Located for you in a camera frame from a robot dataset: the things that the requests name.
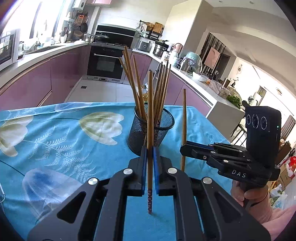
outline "utensil holder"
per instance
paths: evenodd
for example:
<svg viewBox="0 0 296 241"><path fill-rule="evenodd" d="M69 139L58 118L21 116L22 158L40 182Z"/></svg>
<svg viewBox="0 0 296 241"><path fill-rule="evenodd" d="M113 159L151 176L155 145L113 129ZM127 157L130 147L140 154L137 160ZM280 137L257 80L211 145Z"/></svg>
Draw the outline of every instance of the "utensil holder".
<svg viewBox="0 0 296 241"><path fill-rule="evenodd" d="M148 104L145 104L145 111L148 112ZM134 109L135 117L131 126L130 134L128 135L127 144L130 150L136 155L141 155L142 146L147 145L147 121L140 118L137 114L136 108ZM154 126L153 145L159 146L168 130L172 129L175 124L172 114L163 109L161 119L157 126Z"/></svg>

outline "human hand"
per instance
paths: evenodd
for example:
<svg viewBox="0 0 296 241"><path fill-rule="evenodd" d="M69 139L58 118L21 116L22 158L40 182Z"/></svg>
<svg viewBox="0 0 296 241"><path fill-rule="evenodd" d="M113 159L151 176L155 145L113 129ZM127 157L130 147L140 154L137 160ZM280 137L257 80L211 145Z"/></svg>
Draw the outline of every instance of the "human hand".
<svg viewBox="0 0 296 241"><path fill-rule="evenodd" d="M253 200L255 204L248 210L249 213L257 219L260 223L267 222L271 217L272 209L269 202L268 186L263 188L254 188L244 192L239 187L239 182L233 180L231 188L231 196L243 207L244 200Z"/></svg>

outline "oven handle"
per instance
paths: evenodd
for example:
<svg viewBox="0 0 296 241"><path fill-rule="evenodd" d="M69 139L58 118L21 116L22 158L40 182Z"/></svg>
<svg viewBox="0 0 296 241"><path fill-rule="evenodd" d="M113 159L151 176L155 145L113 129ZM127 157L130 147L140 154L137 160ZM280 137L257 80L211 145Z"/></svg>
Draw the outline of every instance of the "oven handle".
<svg viewBox="0 0 296 241"><path fill-rule="evenodd" d="M103 56L103 57L110 57L110 58L120 58L120 57L114 57L114 56L107 56L107 55L101 55L94 53L94 56Z"/></svg>

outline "pink painting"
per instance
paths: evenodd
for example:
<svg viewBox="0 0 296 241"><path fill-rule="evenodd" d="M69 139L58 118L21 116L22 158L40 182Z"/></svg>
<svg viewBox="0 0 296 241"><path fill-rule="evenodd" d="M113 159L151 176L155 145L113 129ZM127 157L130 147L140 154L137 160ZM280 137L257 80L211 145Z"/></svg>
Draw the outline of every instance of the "pink painting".
<svg viewBox="0 0 296 241"><path fill-rule="evenodd" d="M220 53L211 47L209 54L207 55L207 59L205 60L205 65L213 69L218 61Z"/></svg>

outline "blue tablecloth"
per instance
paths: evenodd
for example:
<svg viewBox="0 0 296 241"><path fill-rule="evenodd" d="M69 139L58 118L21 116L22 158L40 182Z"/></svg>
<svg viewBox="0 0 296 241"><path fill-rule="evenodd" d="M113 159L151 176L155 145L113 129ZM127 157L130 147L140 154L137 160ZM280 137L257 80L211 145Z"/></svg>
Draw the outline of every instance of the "blue tablecloth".
<svg viewBox="0 0 296 241"><path fill-rule="evenodd" d="M160 154L180 168L182 107L167 106L175 126ZM134 103L64 103L0 112L0 182L5 214L26 239L46 214L90 177L110 178L135 158L127 144ZM187 108L187 140L209 144L227 140L194 107ZM186 159L188 176L213 178L227 192L231 180L204 161ZM144 197L128 197L124 240L175 240L172 197L153 190L153 214Z"/></svg>

